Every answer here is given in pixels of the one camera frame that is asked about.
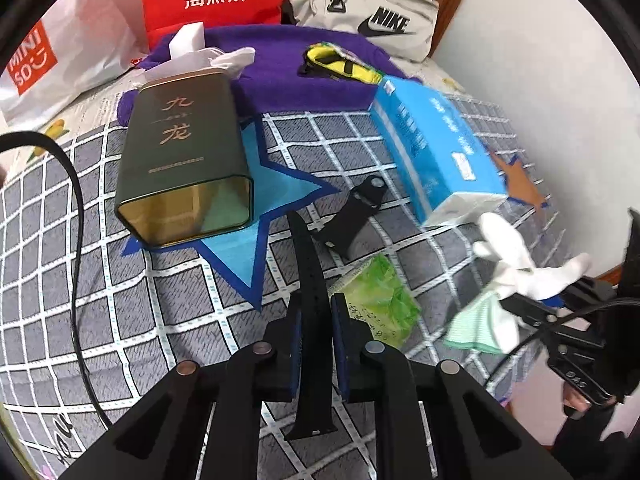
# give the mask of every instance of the green plastic packet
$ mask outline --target green plastic packet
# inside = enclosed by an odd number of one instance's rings
[[[420,316],[420,308],[384,254],[345,274],[329,294],[336,292],[344,293],[353,319],[366,321],[375,339],[398,349]]]

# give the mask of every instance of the orange star pattern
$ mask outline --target orange star pattern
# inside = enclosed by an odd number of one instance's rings
[[[531,204],[536,209],[536,212],[540,213],[542,208],[547,205],[545,197],[540,194],[536,185],[529,180],[522,167],[522,161],[515,157],[511,164],[508,164],[495,153],[489,152],[489,154],[495,165],[504,172],[509,197],[519,202]]]

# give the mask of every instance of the purple towel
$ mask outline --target purple towel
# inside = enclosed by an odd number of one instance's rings
[[[149,69],[170,59],[168,34],[138,65]],[[365,110],[373,101],[375,85],[329,78],[300,77],[303,53],[313,43],[328,41],[350,50],[381,72],[404,77],[380,47],[358,34],[293,25],[235,25],[204,31],[207,46],[231,52],[244,46],[255,49],[255,62],[232,82],[241,117],[267,112],[337,112]],[[118,120],[129,124],[137,90],[126,92],[118,103]]]

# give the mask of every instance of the blue tissue package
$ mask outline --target blue tissue package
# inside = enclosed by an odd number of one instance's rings
[[[423,227],[473,222],[507,199],[485,147],[440,92],[388,76],[369,111]]]

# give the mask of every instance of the checkered bedsheet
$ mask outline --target checkered bedsheet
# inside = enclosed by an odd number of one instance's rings
[[[532,181],[550,198],[501,111],[469,98],[450,98],[492,150],[505,159],[522,156]],[[492,272],[471,251],[478,229],[471,224],[428,232],[416,227],[367,112],[267,114],[263,120],[271,160],[344,190],[300,212],[309,227],[327,222],[344,204],[347,190],[368,174],[382,174],[389,186],[382,210],[354,242],[352,259],[318,246],[328,284],[372,254],[388,254],[422,307],[406,355],[429,364],[455,359],[484,380],[499,357],[442,343],[447,322]],[[113,203],[125,134],[111,122],[65,145],[86,204],[78,300],[82,347],[98,398],[112,420],[177,362],[212,364],[260,339],[267,322],[283,316],[290,293],[298,288],[285,218],[271,223],[261,313],[193,250],[120,256],[129,234],[116,220]],[[82,387],[70,342],[76,204],[62,167],[50,156],[28,167],[2,189],[0,198],[0,396],[28,458],[40,472],[55,477],[104,431]],[[564,229],[553,206],[540,216],[529,206],[507,202],[500,213],[518,227],[538,264],[564,262]],[[491,385],[498,399],[523,378],[535,351],[521,352]],[[334,392],[337,433],[285,442],[294,410],[295,404],[262,406],[258,478],[375,478],[371,405],[344,405]]]

